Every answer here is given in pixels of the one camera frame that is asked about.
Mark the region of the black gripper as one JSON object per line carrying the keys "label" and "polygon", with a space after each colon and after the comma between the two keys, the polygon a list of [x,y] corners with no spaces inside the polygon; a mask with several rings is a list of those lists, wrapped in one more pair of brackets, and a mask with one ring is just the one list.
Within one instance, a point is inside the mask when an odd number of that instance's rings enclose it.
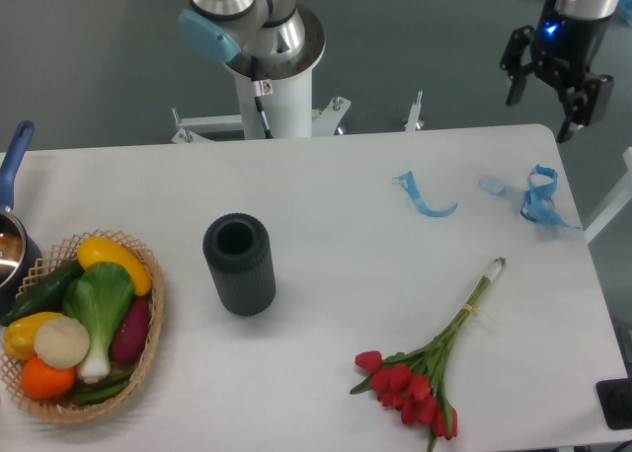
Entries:
{"label": "black gripper", "polygon": [[[587,75],[619,0],[545,0],[536,30],[527,25],[512,31],[500,67],[510,88],[506,105],[520,102],[526,77],[535,76],[558,91],[564,120],[557,143],[603,119],[614,79]],[[530,47],[531,62],[522,64]]]}

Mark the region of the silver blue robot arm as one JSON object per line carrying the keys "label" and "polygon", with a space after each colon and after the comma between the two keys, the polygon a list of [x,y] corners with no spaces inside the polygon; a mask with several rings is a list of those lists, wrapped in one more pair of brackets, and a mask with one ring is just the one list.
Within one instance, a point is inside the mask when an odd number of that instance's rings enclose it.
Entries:
{"label": "silver blue robot arm", "polygon": [[[325,49],[318,18],[297,0],[189,0],[178,18],[192,47],[233,74],[248,139],[333,135],[350,102],[312,107],[312,70]],[[614,80],[592,70],[609,23],[631,0],[545,0],[537,25],[512,31],[500,67],[520,102],[528,77],[563,107],[559,143],[603,119]]]}

